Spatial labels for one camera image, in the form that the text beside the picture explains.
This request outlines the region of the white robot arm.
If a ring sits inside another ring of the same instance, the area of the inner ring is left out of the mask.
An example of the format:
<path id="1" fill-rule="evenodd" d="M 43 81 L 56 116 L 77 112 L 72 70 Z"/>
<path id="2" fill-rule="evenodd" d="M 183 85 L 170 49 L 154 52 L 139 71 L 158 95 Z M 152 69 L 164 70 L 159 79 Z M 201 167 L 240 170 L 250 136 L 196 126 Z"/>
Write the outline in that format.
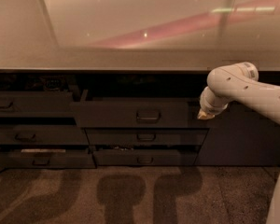
<path id="1" fill-rule="evenodd" d="M 259 71 L 254 64 L 220 66 L 208 74 L 206 82 L 197 119 L 213 119 L 236 101 L 280 125 L 280 86 L 259 82 Z M 266 224 L 280 224 L 280 174 Z"/>

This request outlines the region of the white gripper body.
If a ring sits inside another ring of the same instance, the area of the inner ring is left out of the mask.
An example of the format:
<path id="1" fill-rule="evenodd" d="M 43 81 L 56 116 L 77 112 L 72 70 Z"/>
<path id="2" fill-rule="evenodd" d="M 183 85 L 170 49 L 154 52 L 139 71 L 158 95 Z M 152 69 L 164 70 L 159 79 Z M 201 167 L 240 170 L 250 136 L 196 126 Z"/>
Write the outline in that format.
<path id="1" fill-rule="evenodd" d="M 200 116 L 216 116 L 222 113 L 230 101 L 227 98 L 216 96 L 206 87 L 200 96 Z"/>

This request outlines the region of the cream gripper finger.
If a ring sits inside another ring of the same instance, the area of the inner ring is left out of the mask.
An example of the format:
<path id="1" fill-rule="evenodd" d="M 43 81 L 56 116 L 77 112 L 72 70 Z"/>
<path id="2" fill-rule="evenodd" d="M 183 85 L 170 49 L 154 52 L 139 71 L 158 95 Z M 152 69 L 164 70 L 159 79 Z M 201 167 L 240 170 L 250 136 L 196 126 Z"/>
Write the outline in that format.
<path id="1" fill-rule="evenodd" d="M 199 120 L 208 120 L 208 119 L 213 119 L 215 117 L 214 114 L 207 113 L 203 111 L 202 109 L 199 110 L 197 119 Z"/>

